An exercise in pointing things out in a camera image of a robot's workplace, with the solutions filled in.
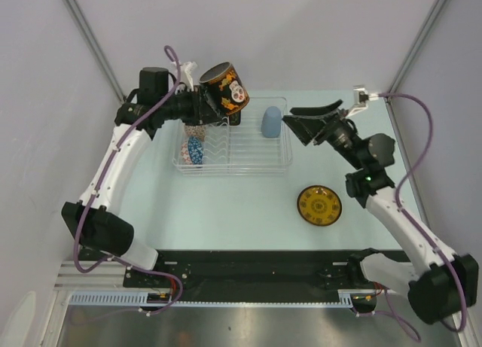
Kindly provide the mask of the beige patterned bowl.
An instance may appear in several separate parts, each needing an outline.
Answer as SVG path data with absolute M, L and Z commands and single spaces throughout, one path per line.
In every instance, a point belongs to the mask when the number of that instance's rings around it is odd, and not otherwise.
M 205 140 L 206 137 L 206 126 L 188 126 L 184 125 L 184 131 L 187 137 L 198 138 L 201 142 Z

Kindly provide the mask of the light blue cup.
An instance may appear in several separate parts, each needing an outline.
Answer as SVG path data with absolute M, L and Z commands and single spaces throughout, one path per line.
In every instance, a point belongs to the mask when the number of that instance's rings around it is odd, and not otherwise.
M 270 106 L 264 112 L 261 121 L 261 134 L 265 138 L 278 138 L 281 133 L 282 112 L 276 106 Z

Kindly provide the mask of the blue patterned bowl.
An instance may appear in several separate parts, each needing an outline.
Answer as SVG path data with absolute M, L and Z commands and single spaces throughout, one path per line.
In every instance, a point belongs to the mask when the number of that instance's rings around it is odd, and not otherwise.
M 180 156 L 185 165 L 203 165 L 204 146 L 196 136 L 189 136 L 182 144 Z

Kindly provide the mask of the red black mug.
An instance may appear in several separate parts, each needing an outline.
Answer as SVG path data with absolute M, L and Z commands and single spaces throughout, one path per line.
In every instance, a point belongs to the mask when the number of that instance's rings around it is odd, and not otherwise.
M 231 62 L 217 64 L 199 77 L 200 86 L 216 111 L 229 116 L 240 112 L 250 101 L 246 88 Z

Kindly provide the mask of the black floral square plate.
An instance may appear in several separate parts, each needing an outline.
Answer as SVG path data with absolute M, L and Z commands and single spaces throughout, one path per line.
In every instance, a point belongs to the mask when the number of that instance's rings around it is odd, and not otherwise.
M 241 112 L 233 113 L 227 116 L 227 124 L 229 126 L 239 126 L 241 124 Z

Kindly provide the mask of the clear wire dish rack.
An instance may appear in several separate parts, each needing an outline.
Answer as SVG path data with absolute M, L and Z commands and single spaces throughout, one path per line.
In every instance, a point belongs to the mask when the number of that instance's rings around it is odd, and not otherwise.
M 280 134 L 266 138 L 261 132 L 264 112 L 277 107 L 281 114 L 288 111 L 286 98 L 253 97 L 242 110 L 240 124 L 233 126 L 228 118 L 209 125 L 200 141 L 201 161 L 194 163 L 188 152 L 189 138 L 194 134 L 179 122 L 172 163 L 183 175 L 279 175 L 292 162 L 290 132 L 281 125 Z

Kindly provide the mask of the yellow black saucer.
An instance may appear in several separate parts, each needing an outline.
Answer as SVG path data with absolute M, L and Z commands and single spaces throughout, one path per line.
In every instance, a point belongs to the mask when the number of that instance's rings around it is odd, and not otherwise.
M 340 197 L 330 188 L 311 185 L 297 197 L 298 214 L 309 224 L 328 227 L 338 221 L 343 206 Z

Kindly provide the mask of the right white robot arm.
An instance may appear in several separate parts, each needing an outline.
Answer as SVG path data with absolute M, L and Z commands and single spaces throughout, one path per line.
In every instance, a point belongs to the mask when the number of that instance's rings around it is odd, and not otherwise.
M 370 282 L 388 287 L 406 297 L 426 324 L 445 323 L 458 314 L 459 326 L 451 330 L 464 331 L 468 309 L 477 302 L 477 261 L 458 255 L 405 207 L 401 186 L 386 172 L 395 162 L 395 140 L 383 133 L 361 138 L 350 116 L 362 107 L 344 110 L 342 103 L 292 108 L 282 120 L 303 145 L 327 142 L 354 168 L 345 177 L 347 195 L 389 231 L 411 262 L 405 266 L 367 249 L 347 269 L 349 282 L 357 288 Z

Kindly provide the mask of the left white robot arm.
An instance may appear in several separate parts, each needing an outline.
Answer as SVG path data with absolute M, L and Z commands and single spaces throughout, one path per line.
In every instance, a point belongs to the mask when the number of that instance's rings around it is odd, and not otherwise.
M 74 260 L 80 265 L 82 248 L 98 251 L 101 261 L 116 260 L 140 269 L 140 277 L 156 287 L 166 278 L 155 248 L 140 241 L 134 227 L 120 217 L 127 185 L 141 156 L 165 122 L 180 120 L 204 126 L 222 120 L 226 112 L 215 104 L 207 84 L 195 84 L 195 62 L 183 62 L 175 73 L 166 68 L 144 67 L 139 85 L 117 110 L 111 141 L 87 189 L 77 202 L 66 202 L 61 215 L 74 238 Z

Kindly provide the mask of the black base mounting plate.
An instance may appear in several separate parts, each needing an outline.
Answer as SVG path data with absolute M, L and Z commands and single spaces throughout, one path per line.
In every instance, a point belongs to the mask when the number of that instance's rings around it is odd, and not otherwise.
M 127 266 L 122 285 L 156 291 L 148 304 L 313 304 L 376 284 L 410 296 L 424 280 L 402 251 L 165 251 L 152 271 Z

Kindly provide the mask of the left aluminium corner post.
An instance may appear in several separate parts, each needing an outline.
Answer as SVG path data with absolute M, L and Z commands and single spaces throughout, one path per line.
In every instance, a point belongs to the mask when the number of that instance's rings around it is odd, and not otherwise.
M 81 37 L 84 39 L 87 48 L 89 49 L 91 56 L 98 65 L 104 79 L 107 81 L 112 92 L 116 98 L 123 102 L 126 98 L 119 81 L 117 80 L 114 71 L 108 61 L 105 52 L 103 51 L 88 19 L 86 18 L 84 11 L 78 2 L 78 0 L 62 0 L 66 10 L 69 12 L 72 20 L 74 21 Z

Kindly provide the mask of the aluminium corner post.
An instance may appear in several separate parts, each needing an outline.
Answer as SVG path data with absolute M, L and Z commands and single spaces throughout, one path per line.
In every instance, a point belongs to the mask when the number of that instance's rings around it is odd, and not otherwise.
M 402 61 L 402 64 L 398 68 L 391 84 L 389 85 L 388 91 L 390 93 L 396 93 L 399 91 L 450 1 L 451 0 L 435 0 L 430 7 L 426 18 Z
M 78 2 L 78 0 L 62 0 L 66 10 L 69 12 L 72 20 L 74 21 L 81 37 L 84 39 L 87 48 L 89 49 L 91 56 L 98 65 L 104 79 L 107 81 L 112 92 L 116 98 L 123 102 L 126 98 L 119 81 L 117 80 L 114 71 L 108 61 L 105 52 L 103 51 L 88 19 L 86 18 L 84 11 Z

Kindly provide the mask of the right aluminium corner post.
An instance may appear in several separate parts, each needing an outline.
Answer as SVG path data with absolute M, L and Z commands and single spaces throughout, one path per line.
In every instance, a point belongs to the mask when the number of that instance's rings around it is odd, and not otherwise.
M 426 18 L 402 61 L 402 64 L 398 68 L 391 84 L 389 85 L 388 91 L 390 93 L 396 93 L 399 91 L 450 1 L 451 0 L 435 0 L 430 7 Z

